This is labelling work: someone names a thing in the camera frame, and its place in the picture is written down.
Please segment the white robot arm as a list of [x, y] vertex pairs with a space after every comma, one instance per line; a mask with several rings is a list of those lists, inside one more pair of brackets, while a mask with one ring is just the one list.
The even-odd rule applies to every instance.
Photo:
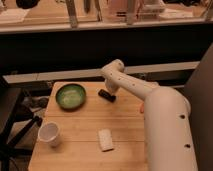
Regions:
[[111, 95], [122, 87], [144, 102], [149, 171], [198, 171], [189, 101], [174, 88], [125, 74], [124, 68], [116, 59], [101, 68], [101, 75]]

